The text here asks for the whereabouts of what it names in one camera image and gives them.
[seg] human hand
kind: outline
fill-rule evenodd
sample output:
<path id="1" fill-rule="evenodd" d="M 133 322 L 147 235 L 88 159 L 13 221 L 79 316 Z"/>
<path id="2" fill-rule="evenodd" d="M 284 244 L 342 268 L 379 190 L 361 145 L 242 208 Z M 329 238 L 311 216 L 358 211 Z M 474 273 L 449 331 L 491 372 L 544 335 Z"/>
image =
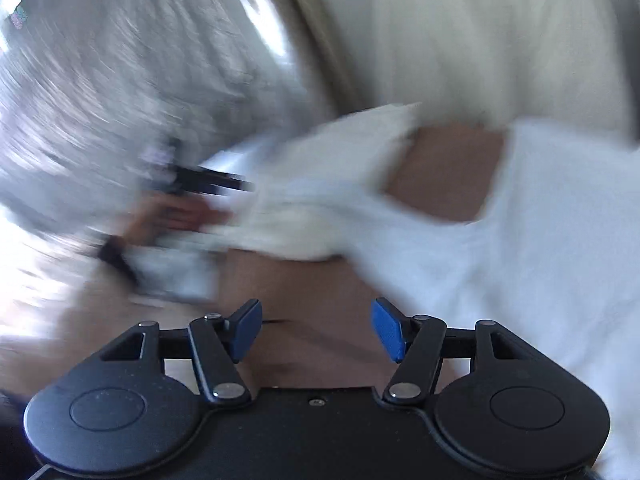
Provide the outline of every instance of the human hand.
<path id="1" fill-rule="evenodd" d="M 228 216 L 227 212 L 212 210 L 200 195 L 155 193 L 137 208 L 122 240 L 127 245 L 143 245 L 158 230 L 199 231 L 206 224 L 224 223 Z"/>

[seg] screw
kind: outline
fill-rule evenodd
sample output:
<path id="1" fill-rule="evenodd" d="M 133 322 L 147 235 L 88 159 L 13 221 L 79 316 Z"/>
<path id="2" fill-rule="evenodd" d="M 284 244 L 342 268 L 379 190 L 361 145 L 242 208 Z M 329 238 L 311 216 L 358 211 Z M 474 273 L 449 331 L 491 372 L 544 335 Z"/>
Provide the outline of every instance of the screw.
<path id="1" fill-rule="evenodd" d="M 213 389 L 213 396 L 217 399 L 237 399 L 244 394 L 244 386 L 238 383 L 220 383 Z"/>
<path id="2" fill-rule="evenodd" d="M 420 395 L 420 386 L 413 383 L 396 383 L 389 388 L 394 399 L 413 399 Z"/>

